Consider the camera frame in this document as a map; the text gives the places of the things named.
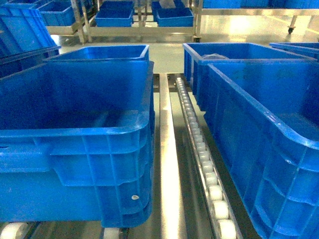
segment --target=metal rail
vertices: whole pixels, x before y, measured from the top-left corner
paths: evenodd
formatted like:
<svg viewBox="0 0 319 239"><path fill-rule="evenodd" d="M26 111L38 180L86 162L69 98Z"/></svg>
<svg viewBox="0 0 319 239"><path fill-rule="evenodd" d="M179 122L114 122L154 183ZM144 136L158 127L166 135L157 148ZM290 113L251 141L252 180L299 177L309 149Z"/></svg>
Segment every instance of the metal rail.
<svg viewBox="0 0 319 239"><path fill-rule="evenodd" d="M227 194L225 192L223 183L221 182L219 173L217 171L217 168L214 163L214 158L212 157L210 150L208 148L207 142L205 140L205 136L201 132L201 129L198 127L199 122L198 118L196 116L196 113L194 111L193 105L191 103L191 100L189 98L188 92L186 91L186 87L184 84L184 81L182 78L177 78L176 79L176 87L177 87L177 92L178 96L180 99L180 104L184 116L185 123L187 125L187 134L189 137L189 141L191 143L191 148L193 151L193 155L195 156L195 164L197 166L198 173L200 175L200 181L202 184L202 189L205 195L205 200L206 200L206 205L207 205L207 211L209 212L209 219L211 222L212 230L215 232L215 236L217 239L223 239L225 238L223 236L223 230L221 231L220 228L220 221L216 218L216 215L212 209L212 203L213 199L210 198L209 190L208 190L208 183L207 183L207 177L205 177L205 174L210 172L208 169L208 172L204 169L206 167L205 162L208 162L207 165L210 163L212 164L211 168L211 173L215 173L217 176L217 181L218 185L222 189L222 198L224 201L226 201L227 206L228 206L228 220L231 220L234 223L234 227L236 230L236 238L237 239L243 239L243 236L240 232L239 226L237 224L236 218L234 216L233 210L231 208L230 202L228 200ZM202 142L201 143L201 149L199 149L197 142Z"/></svg>

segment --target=crate rim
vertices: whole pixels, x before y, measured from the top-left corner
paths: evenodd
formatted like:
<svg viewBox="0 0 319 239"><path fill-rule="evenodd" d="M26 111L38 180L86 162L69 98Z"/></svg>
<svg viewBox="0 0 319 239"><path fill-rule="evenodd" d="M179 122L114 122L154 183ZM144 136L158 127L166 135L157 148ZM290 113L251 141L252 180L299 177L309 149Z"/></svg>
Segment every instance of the crate rim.
<svg viewBox="0 0 319 239"><path fill-rule="evenodd" d="M67 54L71 54L71 53L74 53L74 52L77 52L77 51L80 51L80 50L83 50L83 49L87 49L87 48L101 48L101 47L105 47L105 48L118 48L118 47L134 47L134 46L144 46L144 50L142 51L141 53L141 56L138 56L138 57L129 57L129 58L105 58L105 59L61 59L59 60L58 58L61 57L61 56L64 56L64 55L67 55ZM144 57L147 53L147 51L149 50L150 48L150 45L148 44L138 44L138 45L116 45L116 46L86 46L86 47L81 47L75 51L72 51L72 52L66 52L66 53L63 53L63 54L60 54L58 56L52 56L52 57L49 57L49 58L46 58L44 59L43 61L44 62L49 62L49 61L60 61L60 62L74 62L74 61L109 61L109 60L112 60L112 61L115 61L115 60L119 60L119 61L123 61L123 60L137 60L141 57Z"/></svg>
<svg viewBox="0 0 319 239"><path fill-rule="evenodd" d="M316 62L298 62L296 64L309 64L309 65L317 65L319 66L319 63ZM266 108L263 104L261 104L258 100L256 100L254 97L252 97L248 92L246 92L244 89L242 89L238 84L236 84L231 78L226 76L222 71L218 69L218 66L215 66L213 63L208 64L208 67L210 70L215 71L221 78L222 81L226 82L230 85L230 87L235 90L241 97L245 98L246 101L256 108L260 113L265 115L267 117L267 120L271 122L272 125L277 127L279 131L286 136L291 141L294 141L296 143L299 143L307 148L312 149L319 149L319 141L308 139L296 131L294 131L289 125L284 123L279 117L277 117L274 113L272 113L268 108Z"/></svg>
<svg viewBox="0 0 319 239"><path fill-rule="evenodd" d="M158 9L156 9L156 16L157 16L157 18L158 19L176 19L176 18L189 18L189 17L194 17L194 14L193 14L193 12L191 11L191 9L190 8L188 8L188 7L185 7L184 9L188 9L189 10L189 12L191 13L191 16L178 16L178 17L160 17L159 16L159 11L162 11L162 10L165 10L166 8L158 8Z"/></svg>
<svg viewBox="0 0 319 239"><path fill-rule="evenodd" d="M52 0L52 1L48 2L48 3L46 3L45 5L42 5L42 6L38 7L37 9L40 11L41 14L47 13L47 12L52 13L52 14L61 14L61 12L66 12L66 11L68 11L70 8L72 8L72 6L70 5L69 7L67 7L67 8L66 8L65 10L63 10L63 11L41 11L41 8L42 8L42 7L47 6L48 4L50 4L50 3L54 2L54 1L55 1L55 2L60 2L60 1L58 1L58 0Z"/></svg>
<svg viewBox="0 0 319 239"><path fill-rule="evenodd" d="M216 44L216 45L230 45L230 44L240 44L240 45L255 45L255 46L259 46L259 47L263 47L263 48L268 48L268 49L272 49L272 50L276 50L276 51L280 51L280 52L283 52L285 54L288 53L288 55L293 55L293 56L301 56L302 58L297 58L297 59L289 59L289 58L277 58L277 59L272 59L272 60L299 60L299 61L305 61L305 60L309 60L309 61L317 61L317 59L315 58L312 58L312 57L309 57L309 56L304 56L304 55L300 55L300 54L296 54L296 53L293 53L293 52L287 52L287 51L284 51L284 50L281 50L281 49L274 49L272 47L269 47L269 46L263 46L263 45L259 45L259 44L256 44L256 43L251 43L251 42L240 42L240 43L235 43L235 42L205 42L205 43L183 43L183 48L184 50L186 50L192 57L193 59L200 63L201 65L206 65L208 64L208 61L235 61L235 62L238 62L238 61L249 61L249 60L252 60L252 61L265 61L265 60L270 60L270 59L227 59L227 60L205 60L205 59L202 59L202 56L199 55L191 46L193 45L197 45L197 44L200 44L200 45L209 45L209 44Z"/></svg>
<svg viewBox="0 0 319 239"><path fill-rule="evenodd" d="M274 48L276 48L277 46L278 47L282 46L283 48L291 49L291 50L301 50L301 51L309 52L309 53L319 53L319 49L294 45L296 43L309 43L309 44L316 43L319 45L318 42L278 42L278 43L271 42L271 43L269 43L269 45L274 47Z"/></svg>

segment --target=metal post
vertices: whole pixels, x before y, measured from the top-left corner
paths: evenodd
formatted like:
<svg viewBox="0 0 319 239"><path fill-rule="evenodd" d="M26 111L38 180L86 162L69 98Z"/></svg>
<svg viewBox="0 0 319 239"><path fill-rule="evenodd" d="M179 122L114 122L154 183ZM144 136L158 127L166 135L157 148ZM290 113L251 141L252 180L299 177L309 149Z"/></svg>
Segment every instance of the metal post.
<svg viewBox="0 0 319 239"><path fill-rule="evenodd" d="M84 17L84 22L85 22L85 27L86 27L86 31L88 34L88 40L89 42L92 42L92 37L90 34L90 24L89 24L89 20L88 20L88 14L86 12L86 7L85 7L85 2L84 0L80 0L81 1L81 6L82 6L82 12L83 12L83 17Z"/></svg>
<svg viewBox="0 0 319 239"><path fill-rule="evenodd" d="M295 27L296 20L297 20L297 16L294 15L294 16L293 16L293 19L291 20L289 29L288 29L288 33L289 33L289 34L291 34L291 33L294 31L294 29L296 28L296 27Z"/></svg>
<svg viewBox="0 0 319 239"><path fill-rule="evenodd" d="M78 35L79 35L79 38L80 38L80 42L82 44L85 44L86 43L86 36L85 36L84 30L83 30L83 25L82 25L80 12L79 12L78 2L77 2L77 0L71 0L71 4L72 4L73 11L74 11L75 22L77 24L77 29L78 29Z"/></svg>

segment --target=blue bin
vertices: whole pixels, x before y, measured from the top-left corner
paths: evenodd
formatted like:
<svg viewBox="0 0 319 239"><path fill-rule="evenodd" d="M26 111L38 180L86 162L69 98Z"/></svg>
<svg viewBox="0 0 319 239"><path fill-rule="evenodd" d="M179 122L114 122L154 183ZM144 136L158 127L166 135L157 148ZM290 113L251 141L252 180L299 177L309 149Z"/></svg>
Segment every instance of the blue bin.
<svg viewBox="0 0 319 239"><path fill-rule="evenodd" d="M1 222L147 220L153 66L49 62L2 78Z"/></svg>
<svg viewBox="0 0 319 239"><path fill-rule="evenodd" d="M240 8L240 0L204 0L203 8Z"/></svg>
<svg viewBox="0 0 319 239"><path fill-rule="evenodd" d="M47 26L71 26L75 23L70 1L51 1L39 8Z"/></svg>
<svg viewBox="0 0 319 239"><path fill-rule="evenodd" d="M0 78L42 64L43 59L58 55L60 48L52 46L3 58L0 61Z"/></svg>
<svg viewBox="0 0 319 239"><path fill-rule="evenodd" d="M157 14L158 14L158 9L161 9L161 5L159 1L152 1L152 14L154 21L158 21Z"/></svg>
<svg viewBox="0 0 319 239"><path fill-rule="evenodd" d="M133 9L134 8L134 2L133 1L105 1L101 6L100 9Z"/></svg>
<svg viewBox="0 0 319 239"><path fill-rule="evenodd" d="M268 7L269 0L242 0L241 7Z"/></svg>
<svg viewBox="0 0 319 239"><path fill-rule="evenodd" d="M98 27L130 27L133 22L132 9L100 9L95 16Z"/></svg>
<svg viewBox="0 0 319 239"><path fill-rule="evenodd" d="M319 238L319 64L209 64L206 122L257 233Z"/></svg>
<svg viewBox="0 0 319 239"><path fill-rule="evenodd" d="M0 58L56 46L36 9L0 7Z"/></svg>
<svg viewBox="0 0 319 239"><path fill-rule="evenodd" d="M270 43L269 45L277 49L313 57L319 61L319 43L318 42L308 42L308 43L282 42L282 43Z"/></svg>
<svg viewBox="0 0 319 239"><path fill-rule="evenodd" d="M186 43L184 47L184 74L190 84L197 104L206 111L208 67L211 62L239 61L314 61L314 58L297 55L253 43ZM228 60L205 60L203 55L217 53Z"/></svg>
<svg viewBox="0 0 319 239"><path fill-rule="evenodd" d="M149 60L149 45L89 46L46 61L92 62L106 60Z"/></svg>
<svg viewBox="0 0 319 239"><path fill-rule="evenodd" d="M191 27L194 15L189 8L160 8L157 10L159 26L166 27Z"/></svg>

